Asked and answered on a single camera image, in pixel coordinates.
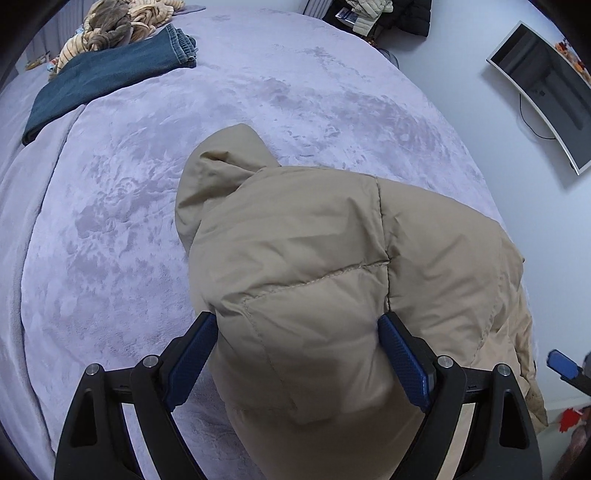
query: metal screw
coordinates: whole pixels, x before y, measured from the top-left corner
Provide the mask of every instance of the metal screw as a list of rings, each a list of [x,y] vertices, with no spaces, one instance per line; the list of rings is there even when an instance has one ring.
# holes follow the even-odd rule
[[[99,369],[99,364],[90,364],[88,367],[86,367],[86,370],[84,370],[84,372],[86,373],[86,375],[95,375],[99,372]]]
[[[511,367],[509,365],[500,364],[496,369],[499,371],[503,377],[508,377],[511,375]]]
[[[453,360],[447,355],[443,355],[437,359],[437,363],[443,368],[450,368],[453,365]]]
[[[152,368],[158,365],[159,358],[156,355],[148,355],[142,360],[142,365],[147,368]]]

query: curved monitor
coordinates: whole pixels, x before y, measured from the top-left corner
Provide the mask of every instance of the curved monitor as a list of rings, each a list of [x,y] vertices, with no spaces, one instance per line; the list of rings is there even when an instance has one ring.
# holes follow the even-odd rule
[[[552,45],[519,23],[488,58],[533,105],[577,174],[591,166],[591,85]]]

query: bed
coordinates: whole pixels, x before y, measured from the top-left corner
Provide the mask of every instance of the bed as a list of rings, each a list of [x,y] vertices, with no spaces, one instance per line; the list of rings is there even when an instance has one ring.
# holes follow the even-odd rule
[[[361,39],[267,9],[208,8],[174,25],[196,39],[196,68],[81,106],[25,148],[46,69],[0,96],[0,420],[40,480],[85,366],[133,366],[192,323],[174,199],[187,157],[215,131],[244,122],[284,166],[413,184],[502,225],[454,129]],[[144,475],[158,478],[126,414]],[[208,478],[263,478],[207,371],[174,418]]]

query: blue gripper pad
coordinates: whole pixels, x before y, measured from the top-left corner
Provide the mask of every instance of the blue gripper pad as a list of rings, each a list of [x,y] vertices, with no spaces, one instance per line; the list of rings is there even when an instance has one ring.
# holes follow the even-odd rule
[[[427,374],[386,315],[378,319],[378,337],[409,402],[425,413],[431,406]]]
[[[175,407],[187,401],[197,377],[217,342],[216,316],[213,313],[208,312],[208,314],[170,370],[168,388],[164,397],[164,405],[169,411],[173,411]]]
[[[546,365],[568,380],[576,378],[579,374],[579,366],[558,350],[552,350],[548,354]]]

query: beige puffer jacket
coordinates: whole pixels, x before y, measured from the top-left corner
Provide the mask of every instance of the beige puffer jacket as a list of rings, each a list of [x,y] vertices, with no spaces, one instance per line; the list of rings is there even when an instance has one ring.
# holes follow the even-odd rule
[[[392,12],[392,0],[347,0],[357,14],[353,31],[366,37],[382,13]]]
[[[475,210],[367,175],[280,167],[237,125],[189,158],[176,225],[193,306],[217,315],[209,368],[268,480],[392,475],[423,414],[378,345],[388,310],[438,355],[510,365],[534,423],[545,421],[522,257]],[[470,415],[440,479],[453,477]]]

